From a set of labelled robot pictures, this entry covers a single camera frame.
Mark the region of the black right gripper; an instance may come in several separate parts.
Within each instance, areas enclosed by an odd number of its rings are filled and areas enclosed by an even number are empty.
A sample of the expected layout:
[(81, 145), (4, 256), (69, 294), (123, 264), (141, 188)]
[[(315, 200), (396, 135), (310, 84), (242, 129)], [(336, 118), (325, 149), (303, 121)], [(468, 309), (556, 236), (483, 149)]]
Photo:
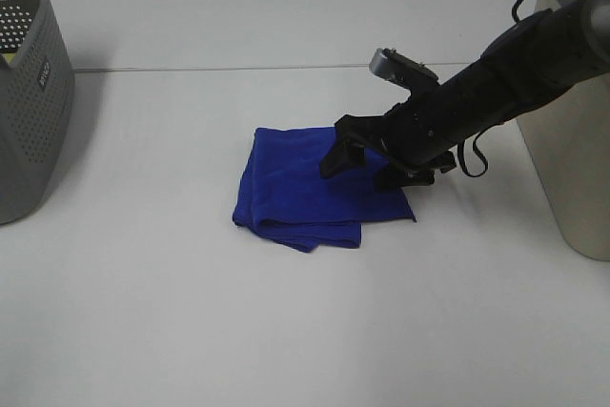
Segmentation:
[(457, 167), (451, 149), (465, 127), (464, 93), (455, 85), (440, 85), (412, 95), (383, 115), (345, 114), (335, 122), (335, 143), (320, 161), (323, 179), (366, 165), (367, 149), (388, 165), (375, 174), (375, 189), (430, 186), (435, 173)]

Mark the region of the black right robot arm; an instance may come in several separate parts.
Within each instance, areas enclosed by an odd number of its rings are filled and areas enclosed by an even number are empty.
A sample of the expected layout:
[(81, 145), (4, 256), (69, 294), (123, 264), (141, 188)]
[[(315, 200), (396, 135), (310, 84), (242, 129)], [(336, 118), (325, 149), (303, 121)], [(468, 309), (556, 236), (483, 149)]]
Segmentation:
[(383, 115), (339, 118), (335, 143), (319, 165), (321, 177), (364, 166), (371, 150), (388, 162), (375, 175), (377, 189), (429, 186), (436, 172), (467, 168), (466, 140), (608, 73), (609, 0), (573, 0), (514, 21), (476, 62), (444, 83), (393, 49), (377, 50), (371, 72), (410, 96)]

